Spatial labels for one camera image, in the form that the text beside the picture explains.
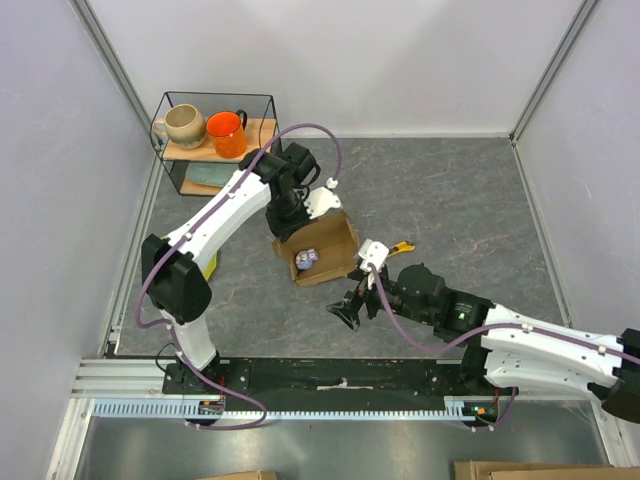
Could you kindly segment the small purple white packet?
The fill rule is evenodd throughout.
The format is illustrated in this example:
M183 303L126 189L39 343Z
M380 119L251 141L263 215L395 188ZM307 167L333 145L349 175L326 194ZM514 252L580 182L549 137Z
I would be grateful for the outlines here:
M295 266L300 271L309 270L318 260L319 254L313 248L299 251L294 258Z

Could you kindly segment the brown cardboard express box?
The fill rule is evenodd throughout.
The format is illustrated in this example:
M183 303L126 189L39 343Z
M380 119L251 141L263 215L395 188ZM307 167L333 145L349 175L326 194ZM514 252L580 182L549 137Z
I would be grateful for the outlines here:
M277 258L288 267L291 279L299 287L309 287L344 278L356 268L360 240L345 211L327 214L292 234L288 240L273 241ZM313 249L318 260L303 270L296 255Z

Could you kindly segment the yellow utility knife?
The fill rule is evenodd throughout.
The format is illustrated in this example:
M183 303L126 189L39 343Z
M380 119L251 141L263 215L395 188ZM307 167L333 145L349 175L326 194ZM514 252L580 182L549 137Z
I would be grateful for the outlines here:
M409 241L402 241L389 248L389 255L395 256L402 253L409 253L413 252L415 249L416 245L414 243Z

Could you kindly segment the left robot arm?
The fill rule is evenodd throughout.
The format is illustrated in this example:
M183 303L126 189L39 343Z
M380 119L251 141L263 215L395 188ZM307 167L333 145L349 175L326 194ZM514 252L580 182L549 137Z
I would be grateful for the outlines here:
M292 143L250 168L257 154L251 151L225 187L184 225L164 238L151 234L142 244L142 296L175 333L183 361L190 363L185 382L198 393L211 392L220 378L205 319L212 298L208 278L218 250L261 209L280 241L311 222L305 193L320 173L315 157Z

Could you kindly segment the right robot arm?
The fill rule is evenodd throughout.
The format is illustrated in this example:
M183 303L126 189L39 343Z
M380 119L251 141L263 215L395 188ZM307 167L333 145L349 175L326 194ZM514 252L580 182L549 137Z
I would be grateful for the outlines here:
M639 333L598 334L547 323L499 303L456 290L423 264L390 279L357 269L356 287L327 311L350 329L360 316L384 310L432 328L442 350L462 347L458 381L467 392L486 388L580 394L618 419L639 421Z

